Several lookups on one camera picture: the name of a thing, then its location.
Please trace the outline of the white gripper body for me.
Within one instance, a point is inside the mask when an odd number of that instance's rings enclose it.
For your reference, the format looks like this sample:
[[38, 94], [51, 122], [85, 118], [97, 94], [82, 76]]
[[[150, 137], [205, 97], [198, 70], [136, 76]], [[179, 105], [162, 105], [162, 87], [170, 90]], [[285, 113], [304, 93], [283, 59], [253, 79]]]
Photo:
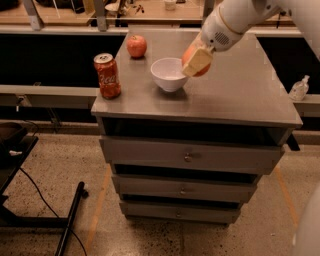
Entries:
[[247, 3], [220, 3], [206, 18], [201, 40], [216, 51], [226, 51], [249, 29]]

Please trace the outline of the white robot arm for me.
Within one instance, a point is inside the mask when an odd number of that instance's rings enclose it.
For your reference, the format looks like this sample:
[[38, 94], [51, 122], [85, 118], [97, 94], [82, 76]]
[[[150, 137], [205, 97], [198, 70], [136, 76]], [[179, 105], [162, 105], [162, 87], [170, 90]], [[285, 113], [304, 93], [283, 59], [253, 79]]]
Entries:
[[211, 65], [214, 52], [229, 50], [252, 27], [276, 15], [290, 19], [315, 56], [320, 56], [320, 0], [222, 0], [184, 52], [183, 74], [197, 76]]

